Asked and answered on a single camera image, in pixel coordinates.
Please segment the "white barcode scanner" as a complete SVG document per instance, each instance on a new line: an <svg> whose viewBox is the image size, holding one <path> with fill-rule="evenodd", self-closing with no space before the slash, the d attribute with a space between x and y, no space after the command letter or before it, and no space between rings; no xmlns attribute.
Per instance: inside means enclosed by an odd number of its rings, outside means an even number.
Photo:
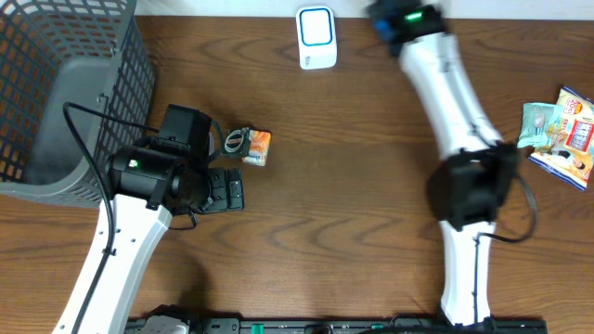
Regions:
<svg viewBox="0 0 594 334"><path fill-rule="evenodd" d="M304 6L296 15L299 64L305 71L332 68L338 59L333 10L328 6Z"/></svg>

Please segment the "light green snack packet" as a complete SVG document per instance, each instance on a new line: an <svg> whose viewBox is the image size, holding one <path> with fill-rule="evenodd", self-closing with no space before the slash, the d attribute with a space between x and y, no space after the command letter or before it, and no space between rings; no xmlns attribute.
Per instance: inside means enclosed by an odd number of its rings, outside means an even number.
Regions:
<svg viewBox="0 0 594 334"><path fill-rule="evenodd" d="M552 144L552 135L561 120L563 107L547 103L525 103L518 148L546 148Z"/></svg>

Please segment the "large beige snack bag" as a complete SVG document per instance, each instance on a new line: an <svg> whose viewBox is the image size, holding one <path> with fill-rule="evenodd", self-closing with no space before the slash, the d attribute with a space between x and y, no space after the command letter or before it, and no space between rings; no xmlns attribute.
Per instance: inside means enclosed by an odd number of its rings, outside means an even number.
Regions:
<svg viewBox="0 0 594 334"><path fill-rule="evenodd" d="M585 191L593 171L593 100L563 86L555 106L561 113L545 127L549 142L528 160Z"/></svg>

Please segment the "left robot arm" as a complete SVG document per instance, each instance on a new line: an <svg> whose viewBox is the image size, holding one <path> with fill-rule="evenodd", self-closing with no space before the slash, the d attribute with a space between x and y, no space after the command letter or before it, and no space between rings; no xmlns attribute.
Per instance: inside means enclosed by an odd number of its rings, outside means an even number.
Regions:
<svg viewBox="0 0 594 334"><path fill-rule="evenodd" d="M174 217L244 209L238 169L212 167L219 124L188 107L168 106L161 127L119 148L99 166L67 102L63 115L102 197L97 229L57 333L123 333L149 260Z"/></svg>

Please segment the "dark green round-logo packet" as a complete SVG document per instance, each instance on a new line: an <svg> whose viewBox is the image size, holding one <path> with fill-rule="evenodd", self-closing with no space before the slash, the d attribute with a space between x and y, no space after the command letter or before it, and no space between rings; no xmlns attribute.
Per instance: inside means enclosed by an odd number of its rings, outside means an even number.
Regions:
<svg viewBox="0 0 594 334"><path fill-rule="evenodd" d="M253 130L249 127L230 132L224 141L222 154L234 159L247 157L252 143L252 135Z"/></svg>

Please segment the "orange small snack packet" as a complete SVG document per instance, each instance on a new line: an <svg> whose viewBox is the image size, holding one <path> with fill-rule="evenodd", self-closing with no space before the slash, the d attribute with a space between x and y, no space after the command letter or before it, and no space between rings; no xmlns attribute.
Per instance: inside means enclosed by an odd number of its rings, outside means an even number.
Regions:
<svg viewBox="0 0 594 334"><path fill-rule="evenodd" d="M269 132L250 130L248 134L248 152L242 158L242 161L264 167L267 162L272 135Z"/></svg>

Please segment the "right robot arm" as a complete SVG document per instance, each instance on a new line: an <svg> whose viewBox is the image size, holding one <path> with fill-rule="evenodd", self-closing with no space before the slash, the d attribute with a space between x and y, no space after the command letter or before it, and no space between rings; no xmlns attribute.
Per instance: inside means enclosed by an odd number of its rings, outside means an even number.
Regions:
<svg viewBox="0 0 594 334"><path fill-rule="evenodd" d="M426 191L444 242L441 310L453 326L479 326L491 315L490 238L516 172L516 149L504 143L484 113L458 38L438 7L375 1L367 12L417 92L437 143L440 164Z"/></svg>

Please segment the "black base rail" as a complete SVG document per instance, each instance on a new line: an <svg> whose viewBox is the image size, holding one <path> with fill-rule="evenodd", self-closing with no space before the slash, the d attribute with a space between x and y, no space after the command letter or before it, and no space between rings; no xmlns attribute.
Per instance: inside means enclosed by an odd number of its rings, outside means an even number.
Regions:
<svg viewBox="0 0 594 334"><path fill-rule="evenodd" d="M548 334L542 320L485 320L479 325L448 325L420 316L400 316L390 320L248 320L202 318L182 320L173 315L153 315L130 321L125 334L361 334L361 333L493 333Z"/></svg>

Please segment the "dark grey mesh plastic basket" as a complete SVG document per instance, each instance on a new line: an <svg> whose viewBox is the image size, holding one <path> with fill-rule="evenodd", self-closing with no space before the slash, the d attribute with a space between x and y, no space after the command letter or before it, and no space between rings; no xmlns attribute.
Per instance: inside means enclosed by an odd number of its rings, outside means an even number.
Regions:
<svg viewBox="0 0 594 334"><path fill-rule="evenodd" d="M3 0L1 192L44 204L95 208L97 180L63 106L103 166L143 134L156 71L135 0Z"/></svg>

